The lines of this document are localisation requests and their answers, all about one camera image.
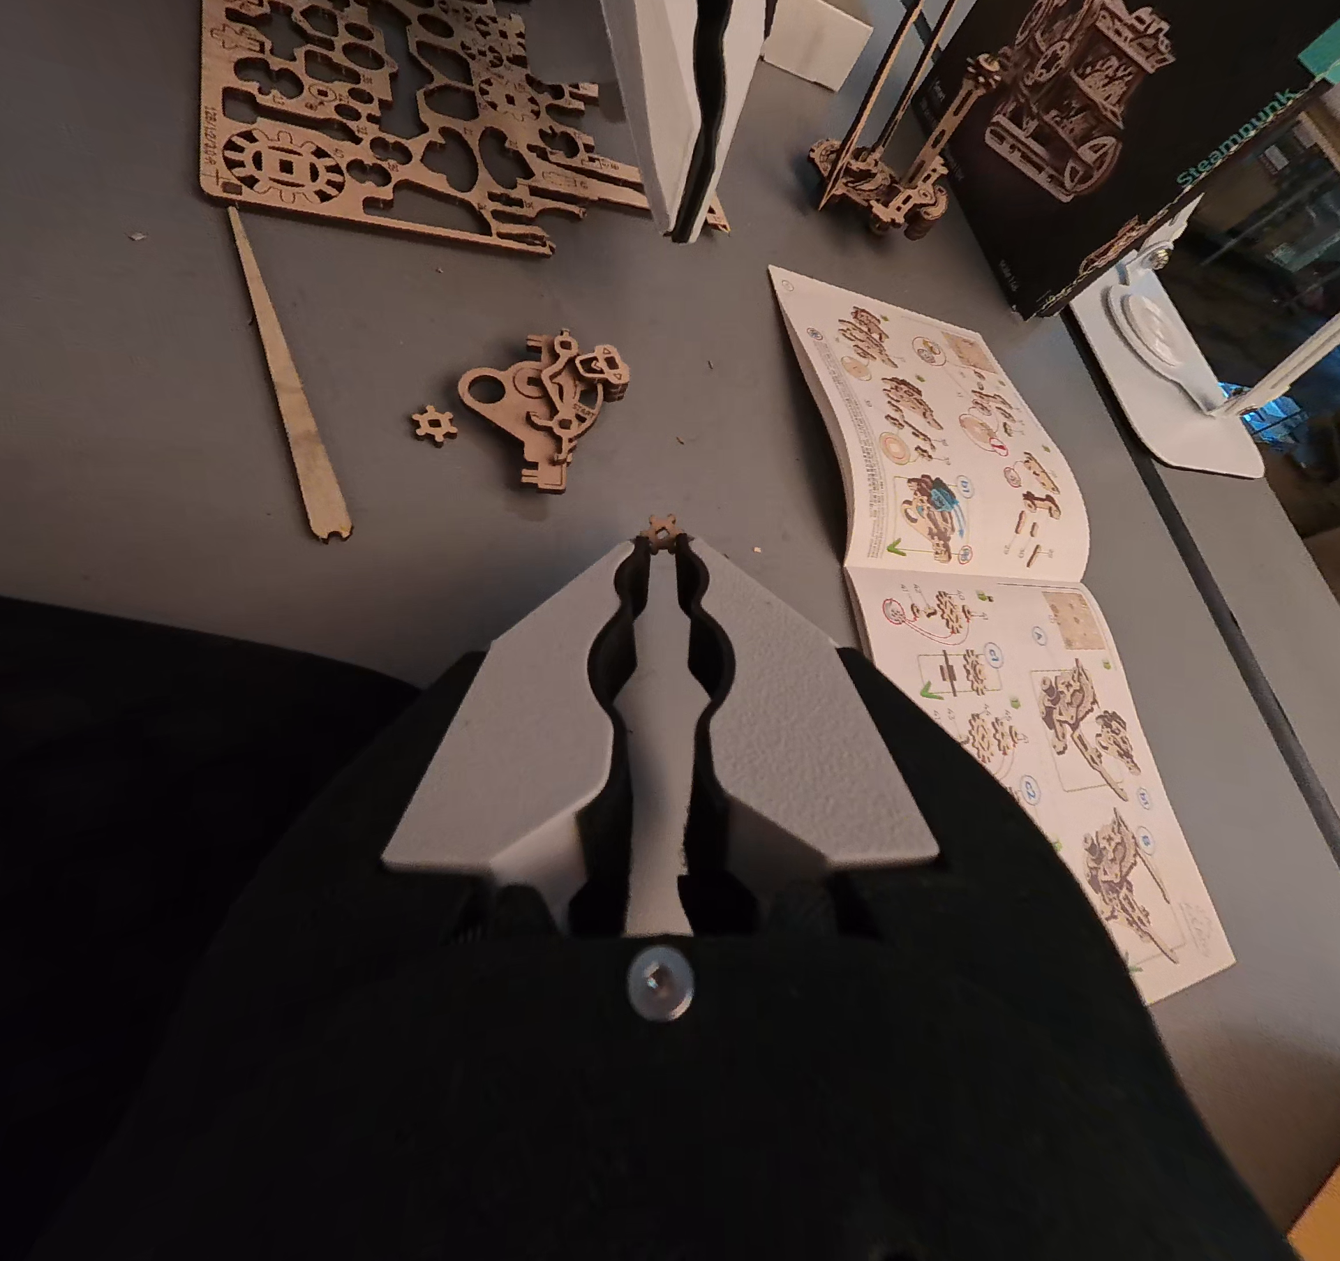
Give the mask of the white cardboard tray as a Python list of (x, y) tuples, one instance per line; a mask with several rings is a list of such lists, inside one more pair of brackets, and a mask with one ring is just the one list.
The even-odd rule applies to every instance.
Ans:
[(837, 92), (872, 31), (862, 8), (847, 13), (828, 0), (778, 0), (762, 60), (799, 80)]

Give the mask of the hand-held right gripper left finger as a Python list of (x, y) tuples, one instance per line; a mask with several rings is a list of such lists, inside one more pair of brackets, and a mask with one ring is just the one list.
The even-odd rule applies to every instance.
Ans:
[(628, 728), (651, 549), (619, 544), (499, 637), (382, 852), (395, 872), (533, 888), (576, 936), (626, 930)]

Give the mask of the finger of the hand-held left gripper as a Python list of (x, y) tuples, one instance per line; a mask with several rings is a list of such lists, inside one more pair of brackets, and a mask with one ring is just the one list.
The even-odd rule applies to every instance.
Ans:
[(699, 233), (690, 175), (702, 127), (696, 0), (599, 0), (650, 211), (663, 233)]
[(690, 153), (674, 243), (699, 236), (746, 105), (766, 37), (767, 0), (692, 0), (689, 32)]

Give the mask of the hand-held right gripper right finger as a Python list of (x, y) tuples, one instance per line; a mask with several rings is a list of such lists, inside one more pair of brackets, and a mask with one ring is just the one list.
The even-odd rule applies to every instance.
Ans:
[(696, 936), (747, 934), (779, 894), (923, 866), (939, 846), (828, 634), (677, 538), (695, 721), (679, 900)]

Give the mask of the white round device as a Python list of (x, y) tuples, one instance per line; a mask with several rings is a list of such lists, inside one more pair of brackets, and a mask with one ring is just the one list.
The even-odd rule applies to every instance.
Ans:
[(1231, 225), (1209, 194), (1126, 250), (1068, 307), (1137, 440), (1160, 464), (1263, 480), (1278, 409), (1337, 377), (1337, 310), (1312, 308), (1272, 227), (1312, 202), (1280, 198)]

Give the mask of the black quilted pad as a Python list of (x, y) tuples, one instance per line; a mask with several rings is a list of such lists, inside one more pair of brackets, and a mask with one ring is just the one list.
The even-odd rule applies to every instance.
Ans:
[(278, 839), (420, 689), (4, 597), (1, 1254), (23, 1258), (142, 1081)]

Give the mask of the laser-cut wooden sheet with gear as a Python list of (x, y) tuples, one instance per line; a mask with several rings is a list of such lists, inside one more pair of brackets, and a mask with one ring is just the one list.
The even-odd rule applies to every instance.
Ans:
[(224, 202), (546, 257), (545, 214), (650, 207), (494, 0), (202, 0), (199, 185)]

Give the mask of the partly built wooden model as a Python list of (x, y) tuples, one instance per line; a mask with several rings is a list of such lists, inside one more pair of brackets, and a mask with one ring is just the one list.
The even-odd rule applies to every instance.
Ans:
[(863, 96), (846, 133), (840, 138), (817, 141), (807, 159), (821, 180), (814, 199), (815, 210), (821, 211), (833, 202), (846, 201), (862, 211), (871, 231), (901, 231), (907, 239), (919, 240), (948, 210), (949, 196), (943, 185), (948, 173), (943, 162), (945, 148), (968, 108), (981, 96), (984, 80), (975, 64), (969, 64), (964, 92), (956, 105), (942, 114), (916, 160), (903, 173), (885, 160), (884, 156), (892, 135), (907, 115), (959, 3), (959, 0), (945, 0), (939, 21), (932, 28), (929, 40), (923, 42), (917, 63), (904, 82), (894, 108), (878, 134), (863, 143), (866, 122), (878, 105), (904, 42), (921, 21), (926, 3), (926, 0), (900, 2), (901, 18), (897, 29), (863, 85)]

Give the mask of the open instruction booklet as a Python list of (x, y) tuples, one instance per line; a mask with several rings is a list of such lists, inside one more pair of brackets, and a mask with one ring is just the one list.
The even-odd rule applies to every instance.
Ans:
[(779, 266), (843, 472), (865, 654), (1025, 808), (1148, 1004), (1234, 965), (1110, 628), (1074, 472), (980, 333)]

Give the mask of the thin wooden stick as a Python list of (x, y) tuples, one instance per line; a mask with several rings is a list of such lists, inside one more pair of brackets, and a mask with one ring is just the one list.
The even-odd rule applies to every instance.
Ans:
[(228, 207), (228, 221), (310, 531), (324, 544), (333, 538), (347, 541), (353, 533), (352, 517), (249, 243), (241, 214), (234, 205)]

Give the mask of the small wooden gear assembly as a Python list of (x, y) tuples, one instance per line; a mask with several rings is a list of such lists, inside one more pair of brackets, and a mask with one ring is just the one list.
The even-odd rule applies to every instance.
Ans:
[(458, 382), (461, 403), (523, 446), (522, 483), (558, 496), (578, 442), (603, 406), (628, 391), (631, 371), (619, 350), (581, 352), (568, 330), (528, 337), (529, 356), (499, 371), (477, 368)]

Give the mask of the black model kit box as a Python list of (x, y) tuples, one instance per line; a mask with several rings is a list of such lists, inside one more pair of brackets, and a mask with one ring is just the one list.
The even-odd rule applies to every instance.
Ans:
[(1051, 316), (1267, 128), (1337, 80), (1339, 0), (975, 0), (919, 86), (1000, 80), (943, 151), (1010, 308)]

